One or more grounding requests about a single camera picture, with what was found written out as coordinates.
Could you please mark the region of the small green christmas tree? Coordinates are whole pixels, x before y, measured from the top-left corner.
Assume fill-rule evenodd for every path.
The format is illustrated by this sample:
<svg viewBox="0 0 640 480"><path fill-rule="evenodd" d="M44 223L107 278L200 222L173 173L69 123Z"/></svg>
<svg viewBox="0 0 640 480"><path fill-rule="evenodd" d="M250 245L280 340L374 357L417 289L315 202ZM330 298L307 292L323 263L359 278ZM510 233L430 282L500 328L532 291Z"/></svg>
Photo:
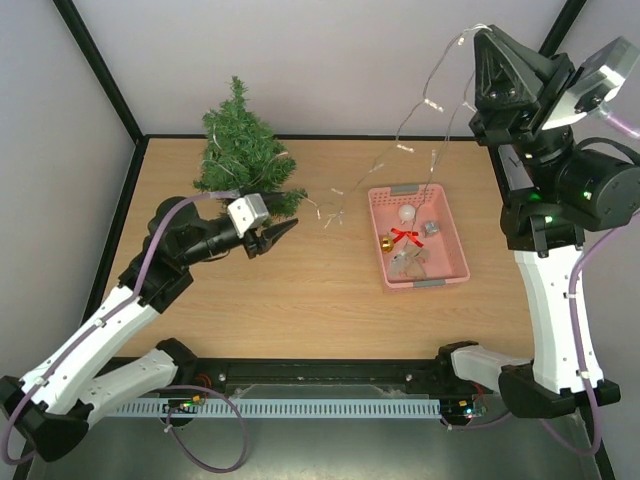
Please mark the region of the small green christmas tree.
<svg viewBox="0 0 640 480"><path fill-rule="evenodd" d="M195 189L275 193L297 170L296 160L272 128L248 108L248 87L237 76L230 96L202 117L206 147Z"/></svg>

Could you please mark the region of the clear string lights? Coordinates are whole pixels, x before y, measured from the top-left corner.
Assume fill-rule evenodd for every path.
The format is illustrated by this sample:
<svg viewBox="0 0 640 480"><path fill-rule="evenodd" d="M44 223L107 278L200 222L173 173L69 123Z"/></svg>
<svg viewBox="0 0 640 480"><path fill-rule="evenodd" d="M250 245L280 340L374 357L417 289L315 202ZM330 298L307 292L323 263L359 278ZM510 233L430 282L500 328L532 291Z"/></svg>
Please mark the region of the clear string lights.
<svg viewBox="0 0 640 480"><path fill-rule="evenodd" d="M447 56L449 55L450 51L452 49L460 47L464 43L466 43L467 39L471 37L472 33L475 34L475 33L480 32L482 30L490 30L491 31L491 26L486 25L486 24L482 24L482 23L475 24L475 25L473 25L471 27L468 27L468 28L462 30L458 36L452 38L448 42L448 44L446 45L443 53L441 54L440 58L438 59L438 61L434 65L434 67L432 68L431 72L429 73L429 75L428 75L428 77L427 77L427 79L425 81L420 101L417 102L411 108L411 110L406 115L404 120L398 126L398 128L396 130L396 133L395 133L395 135L393 137L393 140L394 140L393 146L392 147L391 146L387 147L385 150L383 150L382 153L380 153L376 157L374 157L374 159L372 160L371 166L370 166L369 170L367 171L367 173L365 173L353 185L353 187L351 187L350 190L348 190L348 191L340 191L340 190L332 189L332 191L336 195L340 195L343 198L343 200L341 200L340 207L338 207L335 212L333 212L333 213L331 213L331 214L329 214L327 216L327 220L326 220L326 223L325 223L325 228L328 227L332 222L337 222L339 224L342 223L342 217L344 215L344 203L346 201L346 198L348 198L348 196L350 196L352 194L352 192L354 192L358 188L358 186L365 179L367 179L367 177L371 176L374 172L376 172L376 171L380 170L381 168L383 168L384 161L385 161L384 159L390 155L392 150L403 151L403 152L406 152L407 155L416 155L415 148L409 147L406 143L401 142L401 133L402 133L404 127L409 122L409 120L412 119L412 117L416 114L416 112L418 110L420 110L420 109L430 108L430 109L432 109L434 111L437 111L438 113L444 112L443 107L441 105L439 105L438 103L434 102L427 95L430 83L432 82L432 80L436 76L436 74L438 73L438 70L440 69L440 67L444 63L444 61L447 58ZM464 87L464 90L463 90L461 101L456 105L455 109L451 113L451 117L450 117L449 122L447 124L447 130L446 130L446 133L444 135L444 139L442 140L441 145L439 146L438 149L432 151L432 153L431 153L431 158L429 160L429 166L428 166L428 170L427 170L427 174L428 174L427 184L431 183L432 178L433 178L433 174L434 174L439 162L441 161L441 158L444 156L446 150L448 149L448 144L450 143L450 140L451 140L451 130L452 130L453 122L454 122L454 120L455 120L455 118L457 116L457 113L463 108L467 108L470 111L473 111L474 113L476 111L475 107L471 106L470 101L468 100L469 89L470 89L472 81L474 79L475 79L475 70L473 71L473 73L471 74L471 76L468 78L468 80L465 83L465 87ZM289 219L289 218L292 218L294 216L294 214L297 212L297 210L298 210L298 208L299 208L299 206L300 206L300 204L302 202L308 202L308 203L310 203L310 204L312 204L314 206L315 211L316 211L316 216L317 216L318 220L322 220L322 218L323 218L322 217L322 213L321 213L322 207L325 206L325 205L332 205L331 202L325 202L325 203L314 202L309 198L308 193L304 188L294 188L292 191L290 191L288 193L285 193L285 199L284 199L284 202L282 204L282 213L284 214L284 216L283 217L278 217L276 219Z"/></svg>

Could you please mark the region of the silver gift box ornament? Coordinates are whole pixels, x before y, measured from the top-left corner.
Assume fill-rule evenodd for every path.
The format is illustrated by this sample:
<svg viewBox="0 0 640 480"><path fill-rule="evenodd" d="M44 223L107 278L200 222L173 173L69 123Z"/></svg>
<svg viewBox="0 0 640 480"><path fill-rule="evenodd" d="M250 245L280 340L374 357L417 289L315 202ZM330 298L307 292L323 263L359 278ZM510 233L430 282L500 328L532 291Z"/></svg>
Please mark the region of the silver gift box ornament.
<svg viewBox="0 0 640 480"><path fill-rule="evenodd" d="M425 238L432 237L440 232L439 224L435 221L428 221L423 225L423 236Z"/></svg>

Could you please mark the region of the clear battery box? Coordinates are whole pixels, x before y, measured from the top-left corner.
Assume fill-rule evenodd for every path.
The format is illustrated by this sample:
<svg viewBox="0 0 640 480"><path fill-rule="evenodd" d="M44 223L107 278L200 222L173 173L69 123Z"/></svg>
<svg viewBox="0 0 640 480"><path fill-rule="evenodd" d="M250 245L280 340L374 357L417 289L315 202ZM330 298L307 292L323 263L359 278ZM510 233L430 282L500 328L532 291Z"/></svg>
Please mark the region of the clear battery box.
<svg viewBox="0 0 640 480"><path fill-rule="evenodd" d="M391 276L406 276L413 257L405 251L400 251L390 261L388 273Z"/></svg>

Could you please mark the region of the pink plastic basket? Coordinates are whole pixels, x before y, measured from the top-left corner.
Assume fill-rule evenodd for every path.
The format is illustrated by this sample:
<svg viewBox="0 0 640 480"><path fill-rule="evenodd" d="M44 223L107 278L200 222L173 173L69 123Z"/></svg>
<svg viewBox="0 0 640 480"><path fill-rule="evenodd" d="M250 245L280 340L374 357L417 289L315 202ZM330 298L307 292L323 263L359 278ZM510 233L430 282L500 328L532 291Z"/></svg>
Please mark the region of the pink plastic basket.
<svg viewBox="0 0 640 480"><path fill-rule="evenodd" d="M442 186L429 183L372 188L368 201L387 291L453 286L470 279Z"/></svg>

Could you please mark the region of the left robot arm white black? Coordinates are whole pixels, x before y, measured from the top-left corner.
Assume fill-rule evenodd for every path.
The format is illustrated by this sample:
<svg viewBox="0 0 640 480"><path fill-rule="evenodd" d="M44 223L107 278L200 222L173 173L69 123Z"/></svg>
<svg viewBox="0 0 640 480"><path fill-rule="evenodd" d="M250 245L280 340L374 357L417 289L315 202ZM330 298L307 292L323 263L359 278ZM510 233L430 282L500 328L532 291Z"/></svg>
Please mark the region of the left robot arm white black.
<svg viewBox="0 0 640 480"><path fill-rule="evenodd" d="M91 317L49 358L22 377L1 379L7 425L1 459L18 431L33 455L47 462L70 453L88 431L117 408L151 391L200 391L197 358L175 338L108 373L102 370L138 331L154 321L192 284L192 265L217 261L241 247L253 259L297 225L270 225L271 206L283 192L230 190L164 200L148 223L143 248Z"/></svg>

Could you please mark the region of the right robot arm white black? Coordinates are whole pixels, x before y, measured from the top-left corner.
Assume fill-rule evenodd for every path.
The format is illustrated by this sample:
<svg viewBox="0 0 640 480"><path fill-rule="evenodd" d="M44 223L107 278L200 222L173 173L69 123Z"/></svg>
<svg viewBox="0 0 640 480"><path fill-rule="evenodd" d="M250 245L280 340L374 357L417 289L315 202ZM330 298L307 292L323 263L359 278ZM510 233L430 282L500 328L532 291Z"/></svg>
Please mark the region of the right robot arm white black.
<svg viewBox="0 0 640 480"><path fill-rule="evenodd" d="M474 34L475 113L469 126L487 149L502 199L500 227L522 276L534 338L531 359L491 352L474 342L442 348L449 359L436 379L455 392L469 381L498 392L516 417L552 419L589 401L620 398L590 341L578 267L587 232L626 226L639 210L639 156L600 140L576 141L572 128L603 110L639 59L616 38L574 65L546 56L500 28Z"/></svg>

